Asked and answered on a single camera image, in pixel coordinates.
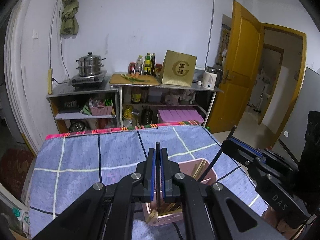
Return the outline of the person's right hand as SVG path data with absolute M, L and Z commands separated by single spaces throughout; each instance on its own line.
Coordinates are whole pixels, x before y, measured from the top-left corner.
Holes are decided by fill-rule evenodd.
M 309 224 L 301 224 L 297 228 L 290 227 L 272 207 L 268 207 L 261 217 L 281 233 L 286 239 L 303 238 L 315 222 Z

